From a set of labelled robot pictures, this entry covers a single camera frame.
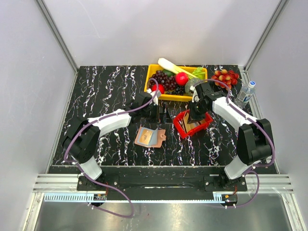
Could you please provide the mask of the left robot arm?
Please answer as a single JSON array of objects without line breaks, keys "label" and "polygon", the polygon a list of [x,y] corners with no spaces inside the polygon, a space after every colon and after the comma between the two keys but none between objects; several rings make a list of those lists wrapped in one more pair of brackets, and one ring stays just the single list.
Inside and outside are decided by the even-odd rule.
[{"label": "left robot arm", "polygon": [[61,141],[65,150],[64,160],[76,163],[87,175],[88,185],[99,190],[104,185],[103,171],[94,157],[100,137],[140,122],[141,119],[158,119],[158,98],[161,91],[147,90],[112,113],[95,118],[77,117]]}]

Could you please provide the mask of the pink leather card holder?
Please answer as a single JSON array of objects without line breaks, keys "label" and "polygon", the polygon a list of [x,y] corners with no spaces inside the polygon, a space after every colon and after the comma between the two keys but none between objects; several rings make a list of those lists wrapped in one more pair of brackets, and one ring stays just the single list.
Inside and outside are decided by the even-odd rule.
[{"label": "pink leather card holder", "polygon": [[140,127],[134,144],[147,148],[160,148],[162,143],[166,141],[165,129],[149,129]]}]

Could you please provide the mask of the gold striped credit card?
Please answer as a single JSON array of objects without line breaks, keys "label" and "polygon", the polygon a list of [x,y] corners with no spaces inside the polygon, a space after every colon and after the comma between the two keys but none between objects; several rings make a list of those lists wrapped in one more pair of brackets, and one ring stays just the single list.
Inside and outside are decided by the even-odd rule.
[{"label": "gold striped credit card", "polygon": [[151,141],[152,134],[153,134],[153,132],[151,130],[143,129],[141,131],[141,134],[140,134],[138,142],[141,143],[141,144],[148,145],[150,143],[150,141]]}]

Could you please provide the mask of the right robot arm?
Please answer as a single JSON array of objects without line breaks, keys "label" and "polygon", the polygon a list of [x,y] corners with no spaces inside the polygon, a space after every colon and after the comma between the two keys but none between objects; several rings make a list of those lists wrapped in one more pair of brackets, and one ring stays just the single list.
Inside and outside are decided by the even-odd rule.
[{"label": "right robot arm", "polygon": [[[189,119],[196,122],[213,112],[228,122],[237,131],[236,157],[224,167],[224,175],[219,185],[228,191],[236,185],[236,179],[253,167],[270,166],[275,159],[275,147],[271,124],[267,119],[257,119],[240,109],[231,101],[230,88],[224,85],[228,93],[214,92],[209,84],[212,79],[202,80],[190,86],[193,93],[189,102]],[[271,157],[271,161],[261,162]]]}]

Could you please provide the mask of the red plastic bin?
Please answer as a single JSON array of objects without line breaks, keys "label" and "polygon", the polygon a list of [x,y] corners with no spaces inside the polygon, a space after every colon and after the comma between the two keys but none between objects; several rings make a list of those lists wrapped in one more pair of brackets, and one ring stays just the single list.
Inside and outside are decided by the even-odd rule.
[{"label": "red plastic bin", "polygon": [[186,133],[186,132],[183,130],[180,121],[181,121],[181,119],[184,117],[185,112],[189,113],[189,111],[190,111],[189,109],[186,110],[186,111],[183,111],[183,112],[179,113],[179,114],[173,119],[174,127],[176,128],[176,130],[178,131],[178,133],[180,134],[180,137],[181,137],[182,139],[185,139],[185,138],[188,137],[188,136],[193,136],[195,133],[197,133],[197,132],[199,132],[199,131],[201,131],[201,130],[206,130],[207,127],[209,126],[209,124],[210,124],[211,122],[213,122],[212,117],[211,117],[208,113],[206,113],[206,114],[205,114],[205,123],[204,123],[203,125],[200,125],[200,126],[194,128],[194,129],[192,129],[192,130],[190,130],[189,132]]}]

